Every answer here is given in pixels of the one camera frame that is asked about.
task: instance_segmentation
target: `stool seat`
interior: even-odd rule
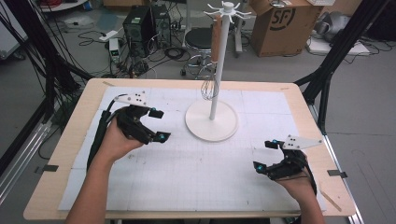
[[[196,28],[187,32],[184,37],[186,43],[197,49],[210,50],[212,47],[212,29]]]

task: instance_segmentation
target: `wooden table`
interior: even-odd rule
[[[56,172],[44,172],[24,211],[29,220],[65,219],[67,212],[58,205],[64,194],[74,159],[81,148],[93,116],[107,87],[148,87],[200,89],[202,81],[147,80],[96,78],[88,82],[55,148],[50,165],[58,165]],[[300,136],[321,139],[322,135],[306,105],[298,86],[292,83],[221,82],[225,90],[281,91],[285,94]],[[329,176],[328,170],[336,170],[334,161],[325,145],[306,151],[309,163],[315,170],[318,188],[325,198],[327,210],[324,216],[349,217],[355,214],[355,206],[340,176]],[[107,212],[106,218],[221,218],[221,217],[291,217],[293,213],[280,212]]]

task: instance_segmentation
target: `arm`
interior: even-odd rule
[[[312,190],[309,178],[304,173],[290,179],[277,180],[276,183],[283,186],[300,205],[302,224],[325,223],[317,196]]]
[[[111,121],[65,223],[104,223],[111,166],[114,161],[141,146],[142,143],[123,135],[115,119]]]

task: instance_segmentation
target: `person's left hand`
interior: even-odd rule
[[[117,118],[114,118],[107,127],[98,154],[104,155],[112,161],[116,161],[131,150],[142,146],[143,143],[135,139],[126,138],[121,129],[117,126]]]

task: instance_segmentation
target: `white box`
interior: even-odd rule
[[[332,6],[335,0],[306,0],[313,6]]]

